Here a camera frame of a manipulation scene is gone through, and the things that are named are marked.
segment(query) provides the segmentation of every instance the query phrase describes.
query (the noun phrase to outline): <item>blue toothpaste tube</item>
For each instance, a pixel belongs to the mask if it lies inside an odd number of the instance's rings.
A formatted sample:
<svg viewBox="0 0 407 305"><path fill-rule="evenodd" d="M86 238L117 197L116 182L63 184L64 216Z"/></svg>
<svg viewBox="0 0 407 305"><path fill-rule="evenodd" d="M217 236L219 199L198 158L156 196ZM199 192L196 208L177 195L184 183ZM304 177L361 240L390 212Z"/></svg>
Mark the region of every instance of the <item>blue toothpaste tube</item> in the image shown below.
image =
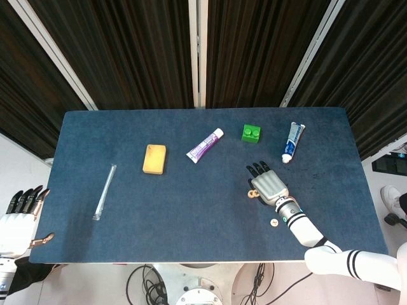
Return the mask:
<svg viewBox="0 0 407 305"><path fill-rule="evenodd" d="M290 134L288 135L288 140L286 148L284 149L284 154L282 154L282 162L289 163L294 156L295 148L297 147L298 140L300 139L301 134L305 125L298 124L295 122L291 123Z"/></svg>
<svg viewBox="0 0 407 305"><path fill-rule="evenodd" d="M213 146L219 139L223 136L223 131L217 128L212 132L205 140L199 143L194 149L192 149L188 154L186 154L189 159L194 163L197 163L199 159Z"/></svg>

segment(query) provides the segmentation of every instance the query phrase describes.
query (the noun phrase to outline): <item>green lego block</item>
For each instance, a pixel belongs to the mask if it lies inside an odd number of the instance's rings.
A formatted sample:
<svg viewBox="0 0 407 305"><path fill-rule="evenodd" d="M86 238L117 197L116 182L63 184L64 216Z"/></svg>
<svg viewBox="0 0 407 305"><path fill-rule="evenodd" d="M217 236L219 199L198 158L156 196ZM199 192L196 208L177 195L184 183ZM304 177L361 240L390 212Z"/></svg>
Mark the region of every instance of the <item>green lego block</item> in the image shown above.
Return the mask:
<svg viewBox="0 0 407 305"><path fill-rule="evenodd" d="M260 127L245 124L243 128L242 141L257 143L260 138Z"/></svg>

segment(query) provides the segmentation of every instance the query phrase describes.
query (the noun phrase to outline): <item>white tube cap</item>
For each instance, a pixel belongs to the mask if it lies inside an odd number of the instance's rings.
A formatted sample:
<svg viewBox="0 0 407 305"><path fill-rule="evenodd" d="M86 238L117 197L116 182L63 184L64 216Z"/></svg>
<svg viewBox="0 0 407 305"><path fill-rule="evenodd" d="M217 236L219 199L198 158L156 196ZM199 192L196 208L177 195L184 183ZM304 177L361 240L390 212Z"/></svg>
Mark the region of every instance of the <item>white tube cap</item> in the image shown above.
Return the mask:
<svg viewBox="0 0 407 305"><path fill-rule="evenodd" d="M223 131L220 128L216 128L214 131L215 136L217 136L218 139L220 139L223 136Z"/></svg>
<svg viewBox="0 0 407 305"><path fill-rule="evenodd" d="M289 163L293 157L290 156L289 154L283 154L282 155L282 162L283 163Z"/></svg>

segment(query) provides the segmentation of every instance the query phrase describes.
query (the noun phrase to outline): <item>white sneaker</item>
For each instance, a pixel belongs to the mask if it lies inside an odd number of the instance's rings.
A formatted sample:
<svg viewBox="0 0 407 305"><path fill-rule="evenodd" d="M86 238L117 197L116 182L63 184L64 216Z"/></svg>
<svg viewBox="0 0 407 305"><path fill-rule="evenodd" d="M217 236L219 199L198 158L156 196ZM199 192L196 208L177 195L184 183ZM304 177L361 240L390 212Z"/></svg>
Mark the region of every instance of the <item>white sneaker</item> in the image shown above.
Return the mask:
<svg viewBox="0 0 407 305"><path fill-rule="evenodd" d="M394 186L382 187L380 195L382 195L383 203L390 212L395 213L399 218L407 219L407 215L400 207L401 193Z"/></svg>

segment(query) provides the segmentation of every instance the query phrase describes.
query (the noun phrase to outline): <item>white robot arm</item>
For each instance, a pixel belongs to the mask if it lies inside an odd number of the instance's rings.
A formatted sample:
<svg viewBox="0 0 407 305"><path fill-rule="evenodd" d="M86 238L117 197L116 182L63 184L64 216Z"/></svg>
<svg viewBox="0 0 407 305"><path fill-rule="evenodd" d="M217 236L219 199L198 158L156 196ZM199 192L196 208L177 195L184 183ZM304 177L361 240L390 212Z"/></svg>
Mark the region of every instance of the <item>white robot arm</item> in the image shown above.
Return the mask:
<svg viewBox="0 0 407 305"><path fill-rule="evenodd" d="M41 194L42 186L18 192L11 199L6 214L0 218L0 305L4 304L8 290L17 270L15 259L22 256L29 248L44 245L54 237L31 240L37 219L45 197L46 189Z"/></svg>
<svg viewBox="0 0 407 305"><path fill-rule="evenodd" d="M297 240L310 249L305 252L308 269L318 275L344 275L370 281L401 291L400 305L407 304L407 243L397 252L397 259L360 250L342 252L331 243L311 222L297 201L289 196L286 185L276 173L260 161L247 169L254 176L249 180L250 198L260 197L261 202L275 207Z"/></svg>

